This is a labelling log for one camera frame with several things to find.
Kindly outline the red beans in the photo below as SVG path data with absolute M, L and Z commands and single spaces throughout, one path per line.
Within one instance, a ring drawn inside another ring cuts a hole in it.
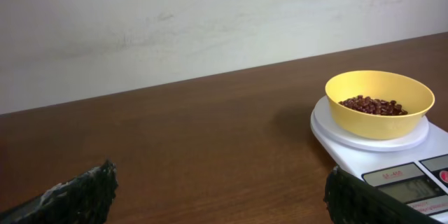
M 403 106 L 395 100 L 373 99 L 363 95 L 345 99 L 339 104 L 351 110 L 378 116 L 405 116 L 408 114 Z

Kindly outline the white digital kitchen scale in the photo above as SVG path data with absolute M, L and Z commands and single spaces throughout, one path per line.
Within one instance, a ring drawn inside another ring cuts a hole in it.
M 426 216 L 447 222 L 447 132 L 427 118 L 403 137 L 368 139 L 339 127 L 327 97 L 322 97 L 311 113 L 311 130 L 343 170 Z

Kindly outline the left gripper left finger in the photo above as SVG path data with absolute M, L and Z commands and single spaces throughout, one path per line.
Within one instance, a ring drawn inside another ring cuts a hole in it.
M 1 213 L 5 224 L 105 223 L 118 188 L 116 165 L 104 164 L 58 183 L 27 202 Z

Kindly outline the yellow plastic bowl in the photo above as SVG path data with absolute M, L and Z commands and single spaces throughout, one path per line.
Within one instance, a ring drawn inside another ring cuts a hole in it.
M 332 119 L 342 129 L 369 139 L 394 139 L 413 131 L 435 103 L 435 95 L 423 83 L 385 71 L 349 71 L 333 76 L 325 84 Z M 406 115 L 375 115 L 353 110 L 344 100 L 362 95 L 394 100 Z

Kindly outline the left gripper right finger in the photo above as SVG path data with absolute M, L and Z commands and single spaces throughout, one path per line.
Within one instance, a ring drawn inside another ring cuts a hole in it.
M 323 201 L 333 224 L 441 224 L 336 166 Z

